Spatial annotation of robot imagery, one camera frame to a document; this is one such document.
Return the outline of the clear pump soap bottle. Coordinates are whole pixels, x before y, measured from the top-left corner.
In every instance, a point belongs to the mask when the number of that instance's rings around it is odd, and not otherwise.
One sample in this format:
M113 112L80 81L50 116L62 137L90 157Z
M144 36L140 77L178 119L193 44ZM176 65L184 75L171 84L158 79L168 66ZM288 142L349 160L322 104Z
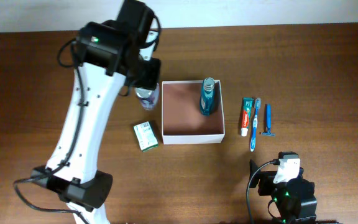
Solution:
M160 86L157 84L154 90L135 88L136 97L139 99L145 110L153 110L158 103Z

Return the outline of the white green soap box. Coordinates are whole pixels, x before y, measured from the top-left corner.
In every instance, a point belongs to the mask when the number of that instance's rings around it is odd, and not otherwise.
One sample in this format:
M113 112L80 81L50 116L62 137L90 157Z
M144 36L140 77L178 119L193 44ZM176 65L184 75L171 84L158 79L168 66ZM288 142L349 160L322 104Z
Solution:
M133 128L142 152L158 146L157 138L149 121L137 124Z

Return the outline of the teal mouthwash bottle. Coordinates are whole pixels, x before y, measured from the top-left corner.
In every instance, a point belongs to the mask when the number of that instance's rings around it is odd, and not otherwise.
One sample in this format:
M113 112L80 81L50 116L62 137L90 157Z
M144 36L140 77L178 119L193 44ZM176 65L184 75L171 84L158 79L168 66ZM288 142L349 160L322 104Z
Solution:
M214 105L214 79L208 77L202 82L201 96L200 96L200 110L201 114L208 116L211 114Z

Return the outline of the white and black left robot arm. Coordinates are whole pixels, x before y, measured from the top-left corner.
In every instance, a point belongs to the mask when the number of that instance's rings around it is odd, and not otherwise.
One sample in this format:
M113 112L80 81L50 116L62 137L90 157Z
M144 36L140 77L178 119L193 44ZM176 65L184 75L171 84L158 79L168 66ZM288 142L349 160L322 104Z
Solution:
M105 201L113 178L98 170L98 152L121 89L154 90L160 60L153 57L161 31L144 2L124 1L115 20L89 22L69 41L75 81L58 144L31 182L55 192L77 223L107 223Z

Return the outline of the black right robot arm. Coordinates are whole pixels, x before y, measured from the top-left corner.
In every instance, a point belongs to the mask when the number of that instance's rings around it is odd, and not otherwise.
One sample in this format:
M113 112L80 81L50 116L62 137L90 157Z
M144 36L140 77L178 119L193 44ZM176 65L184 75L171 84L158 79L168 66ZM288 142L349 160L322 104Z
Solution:
M302 167L299 168L296 177L283 182L274 181L277 171L262 170L267 165L279 163L279 159L274 159L258 166L250 160L250 177L246 188L247 206L250 206L249 189L257 187L260 196L271 197L268 205L275 204L278 209L280 215L271 216L273 223L314 223L317 206L314 196L315 184L303 178Z

